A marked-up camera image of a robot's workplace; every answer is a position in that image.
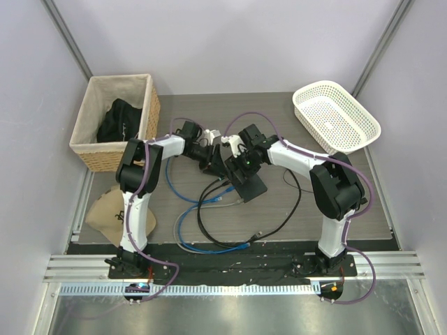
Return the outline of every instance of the robotic arm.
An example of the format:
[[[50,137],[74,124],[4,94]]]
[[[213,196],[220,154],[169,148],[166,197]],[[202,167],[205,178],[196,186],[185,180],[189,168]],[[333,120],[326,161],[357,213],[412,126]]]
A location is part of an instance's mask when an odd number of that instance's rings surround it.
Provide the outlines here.
[[[198,143],[202,135],[207,141],[205,146]],[[150,144],[149,177],[133,201],[129,221],[136,246],[143,250],[147,245],[147,205],[158,183],[163,159],[184,155],[198,161],[199,168],[204,173],[227,177],[245,202],[266,192],[267,187],[257,172],[261,164],[267,163],[288,168],[311,180],[317,207],[323,213],[323,229],[316,250],[318,266],[323,272],[336,269],[346,255],[342,236],[346,218],[365,201],[365,190],[357,176],[340,165],[309,158],[287,149],[276,135],[265,137],[254,124],[238,135],[221,139],[223,146],[230,147],[232,151],[232,156],[223,160],[220,144],[212,144],[213,139],[219,135],[218,131],[202,131],[198,124],[186,121],[175,135]],[[123,192],[125,211],[128,210],[130,196],[137,191],[143,178],[142,167],[134,161],[141,161],[144,152],[143,141],[130,140],[116,173]],[[350,164],[345,154],[337,153],[331,157]],[[114,260],[110,264],[121,262],[136,269],[147,268],[145,261],[135,253],[127,232],[123,234],[118,258]]]

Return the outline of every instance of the gray cable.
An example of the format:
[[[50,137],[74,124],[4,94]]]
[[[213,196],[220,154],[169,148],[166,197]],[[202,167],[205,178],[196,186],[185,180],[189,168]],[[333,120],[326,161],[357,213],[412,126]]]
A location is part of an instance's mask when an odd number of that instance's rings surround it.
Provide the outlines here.
[[[234,205],[236,205],[236,204],[241,204],[241,203],[243,203],[243,201],[244,201],[243,199],[239,199],[239,200],[237,200],[237,201],[235,201],[235,202],[232,202],[232,203],[230,203],[230,204],[209,204],[209,205],[202,206],[200,209],[229,207],[229,206],[234,206]],[[178,216],[177,220],[175,220],[174,227],[173,227],[173,236],[174,236],[175,243],[176,243],[176,244],[179,246],[179,248],[181,248],[182,250],[188,251],[189,253],[197,253],[197,254],[201,254],[201,255],[203,255],[204,253],[201,253],[201,252],[199,252],[199,251],[193,251],[193,250],[189,250],[188,248],[185,248],[185,247],[180,243],[180,241],[179,241],[178,238],[177,238],[177,233],[176,233],[176,231],[177,231],[177,225],[179,224],[179,221],[180,221],[180,218],[182,217],[182,215],[185,214],[187,211],[188,211],[188,210],[186,210],[186,211],[184,211],[183,213],[181,213],[181,214]]]

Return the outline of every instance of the perforated plastic basket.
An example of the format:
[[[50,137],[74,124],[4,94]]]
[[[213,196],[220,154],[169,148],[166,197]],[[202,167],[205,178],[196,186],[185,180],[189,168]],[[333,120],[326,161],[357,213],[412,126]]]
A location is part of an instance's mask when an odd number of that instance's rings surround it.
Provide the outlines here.
[[[375,141],[377,120],[336,82],[323,80],[293,94],[295,115],[330,155],[350,154]]]

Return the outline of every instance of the white wall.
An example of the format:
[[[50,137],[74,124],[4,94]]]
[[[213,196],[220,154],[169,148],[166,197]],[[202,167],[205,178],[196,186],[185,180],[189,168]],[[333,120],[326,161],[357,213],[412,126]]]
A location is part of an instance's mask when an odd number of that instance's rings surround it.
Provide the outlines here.
[[[416,250],[446,323],[447,2],[415,1],[360,102],[379,120],[371,146],[400,241]]]
[[[352,90],[398,0],[56,0],[95,75],[160,94]]]
[[[68,148],[87,86],[39,1],[0,10],[0,329],[29,334],[85,168]]]

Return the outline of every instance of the shiny floor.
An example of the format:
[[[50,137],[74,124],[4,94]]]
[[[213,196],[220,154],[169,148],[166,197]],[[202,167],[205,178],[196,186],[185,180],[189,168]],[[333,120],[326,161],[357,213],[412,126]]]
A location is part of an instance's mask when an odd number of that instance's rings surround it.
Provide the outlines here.
[[[188,117],[207,128],[219,129],[223,132],[234,117],[243,112],[255,110],[271,117],[281,134],[293,144],[323,152],[295,117],[292,93],[160,96],[160,101],[159,135],[168,132],[169,122],[173,117]],[[255,123],[266,136],[273,135],[271,125],[256,115],[249,115],[237,121],[230,133],[238,133],[252,123]],[[372,180],[363,150],[352,153],[349,158],[354,166]],[[159,184],[149,204],[157,220],[157,226],[149,236],[149,241],[153,243],[173,242],[172,231],[175,219],[190,206],[189,203],[177,198],[168,188],[164,177],[164,164]],[[179,157],[173,160],[170,169],[170,176],[177,190],[193,199],[197,199],[204,187],[214,180],[213,177],[203,175],[197,165],[197,162]],[[204,211],[203,220],[209,231],[220,240],[241,241],[258,231],[268,232],[275,229],[287,217],[298,197],[297,190],[283,181],[283,172],[284,169],[281,167],[264,165],[259,176],[268,187],[267,193],[246,204]],[[292,182],[290,176],[287,176],[287,179]],[[310,183],[304,177],[298,179],[301,187],[311,189]],[[96,173],[87,210],[101,194],[115,184],[114,173]],[[222,203],[229,203],[236,199],[238,199],[236,192],[232,192]],[[318,240],[321,224],[322,214],[315,205],[313,195],[303,193],[300,206],[292,219],[280,232],[271,236],[270,240]],[[198,229],[193,214],[190,214],[184,222],[183,235],[187,241],[206,241]],[[349,234],[349,239],[390,238],[390,229],[379,200],[368,214],[353,221]],[[100,232],[88,225],[83,225],[79,243],[108,243],[108,240]]]
[[[342,300],[364,295],[370,284],[346,282]],[[423,334],[405,280],[378,281],[373,295],[350,306],[320,302],[315,295],[161,297],[101,315],[123,300],[60,297],[49,334]]]

